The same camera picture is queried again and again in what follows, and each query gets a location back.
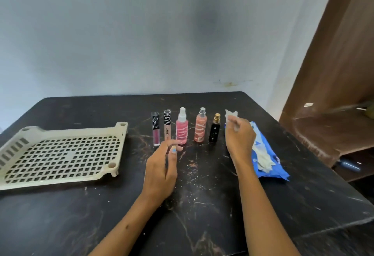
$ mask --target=black perfume bottle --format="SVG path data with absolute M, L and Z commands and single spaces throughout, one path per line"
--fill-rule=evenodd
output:
M 216 113 L 214 116 L 211 132 L 209 134 L 210 143 L 215 143 L 218 140 L 218 133 L 220 132 L 220 116 L 219 113 Z

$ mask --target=hand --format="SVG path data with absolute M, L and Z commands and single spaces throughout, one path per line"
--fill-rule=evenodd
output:
M 245 162 L 253 166 L 251 154 L 256 138 L 255 131 L 253 131 L 252 126 L 246 119 L 229 115 L 227 120 L 225 131 L 226 147 L 235 167 L 239 162 Z
M 150 201 L 155 208 L 159 207 L 174 190 L 177 177 L 176 152 L 183 149 L 178 146 L 179 143 L 178 140 L 163 141 L 147 160 L 146 175 L 140 195 Z M 166 156 L 169 163 L 167 170 L 165 167 Z

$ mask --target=person's left hand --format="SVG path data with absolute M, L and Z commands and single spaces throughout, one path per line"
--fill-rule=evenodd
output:
M 179 143 L 178 140 L 163 141 L 147 160 L 141 196 L 156 207 L 159 207 L 174 190 L 177 177 L 176 152 L 183 150 L 181 146 L 178 146 Z M 167 170 L 165 167 L 166 156 L 169 163 Z

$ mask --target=blue wipes package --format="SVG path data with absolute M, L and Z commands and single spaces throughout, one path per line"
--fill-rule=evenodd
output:
M 252 149 L 252 162 L 257 176 L 283 178 L 284 180 L 288 181 L 289 174 L 283 169 L 280 159 L 273 152 L 268 141 L 258 129 L 256 123 L 251 122 L 251 125 L 256 133 L 256 140 L 254 144 L 255 150 Z M 264 169 L 259 170 L 259 168 L 263 167 L 258 163 L 258 159 L 263 159 L 264 163 L 262 164 L 272 164 L 271 169 L 265 169 L 265 171 L 269 171 L 268 173 L 264 172 Z

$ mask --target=black marble table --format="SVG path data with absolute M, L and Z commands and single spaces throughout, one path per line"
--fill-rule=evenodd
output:
M 208 129 L 215 113 L 224 116 L 225 109 L 237 110 L 239 116 L 255 121 L 268 139 L 291 177 L 290 182 L 261 178 L 261 183 L 291 238 L 373 219 L 371 203 L 245 93 L 54 97 L 38 102 L 5 130 L 0 145 L 26 126 L 59 130 L 111 127 L 127 121 L 119 175 L 1 191 L 1 255 L 87 255 L 141 192 L 146 161 L 154 151 L 151 112 L 169 108 L 175 121 L 180 107 L 187 109 L 190 128 L 188 143 L 179 155 L 176 189 L 147 223 L 132 255 L 246 251 L 238 181 L 223 126 L 216 144 L 207 143 L 207 135 L 203 144 L 193 141 L 200 107 L 206 108 Z

